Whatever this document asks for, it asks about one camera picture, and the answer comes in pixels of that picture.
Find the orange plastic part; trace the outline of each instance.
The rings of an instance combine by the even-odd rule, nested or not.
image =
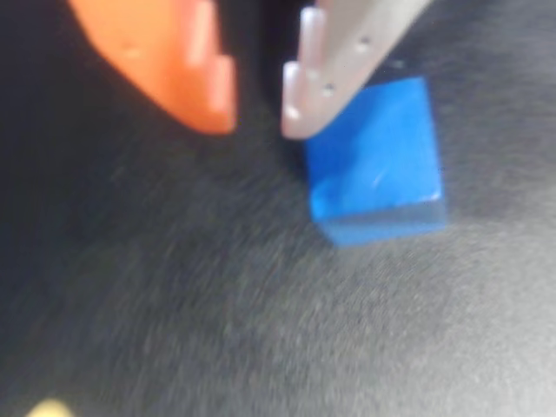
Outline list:
[[[89,40],[136,87],[204,133],[235,126],[235,66],[212,0],[69,0]]]

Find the blue cube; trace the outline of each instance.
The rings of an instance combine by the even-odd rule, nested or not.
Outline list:
[[[306,145],[313,220],[337,245],[446,224],[427,86],[410,78],[364,89]]]

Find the yellow object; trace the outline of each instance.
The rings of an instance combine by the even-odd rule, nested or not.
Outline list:
[[[26,417],[73,417],[73,414],[60,401],[44,400],[33,408]]]

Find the dark fabric surface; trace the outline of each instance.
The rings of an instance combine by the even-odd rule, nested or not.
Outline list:
[[[419,21],[375,80],[427,75],[451,225],[342,251],[279,136],[299,4],[220,4],[228,138],[141,97],[61,0],[2,2],[0,415],[555,415],[556,3]]]

